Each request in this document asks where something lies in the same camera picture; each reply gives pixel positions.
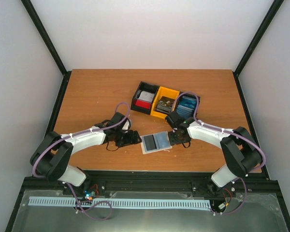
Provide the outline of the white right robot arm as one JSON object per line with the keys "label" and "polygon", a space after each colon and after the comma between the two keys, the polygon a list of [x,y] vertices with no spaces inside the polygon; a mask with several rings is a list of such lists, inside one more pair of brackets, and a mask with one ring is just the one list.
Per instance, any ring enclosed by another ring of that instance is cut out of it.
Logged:
{"label": "white right robot arm", "polygon": [[165,120],[172,128],[168,133],[171,145],[191,145],[192,140],[200,140],[222,150],[225,164],[212,174],[210,181],[217,188],[264,165],[265,154],[243,127],[224,129],[193,117],[184,119],[175,111],[170,112]]}

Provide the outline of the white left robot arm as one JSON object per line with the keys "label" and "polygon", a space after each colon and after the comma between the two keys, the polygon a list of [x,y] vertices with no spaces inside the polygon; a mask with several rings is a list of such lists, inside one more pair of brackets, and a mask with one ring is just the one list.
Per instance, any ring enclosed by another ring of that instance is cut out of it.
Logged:
{"label": "white left robot arm", "polygon": [[97,145],[114,142],[117,148],[141,143],[136,130],[131,130],[131,121],[116,112],[110,120],[97,123],[89,129],[70,134],[49,132],[30,158],[35,177],[61,181],[73,185],[79,194],[87,194],[91,182],[79,168],[69,165],[73,154]]}

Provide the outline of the beige card holder wallet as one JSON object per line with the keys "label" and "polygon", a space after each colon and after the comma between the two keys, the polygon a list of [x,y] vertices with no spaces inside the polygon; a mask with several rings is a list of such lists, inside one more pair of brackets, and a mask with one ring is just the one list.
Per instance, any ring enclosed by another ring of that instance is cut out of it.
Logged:
{"label": "beige card holder wallet", "polygon": [[142,142],[141,142],[141,148],[142,148],[142,153],[145,155],[145,154],[149,154],[149,153],[153,153],[153,152],[158,152],[158,151],[163,151],[163,150],[169,150],[169,149],[171,149],[172,148],[172,146],[171,146],[171,144],[170,144],[170,146],[169,147],[167,147],[166,149],[159,149],[158,148],[158,144],[157,144],[157,142],[156,142],[156,134],[157,133],[154,133],[154,134],[151,134],[151,135],[153,135],[154,136],[154,139],[155,139],[155,143],[156,143],[156,146],[157,146],[157,148],[155,149],[155,150],[151,150],[151,151],[146,151],[146,149],[145,149],[145,145],[144,145],[144,142],[143,142],[143,137],[145,136],[141,136],[141,140],[142,140]]}

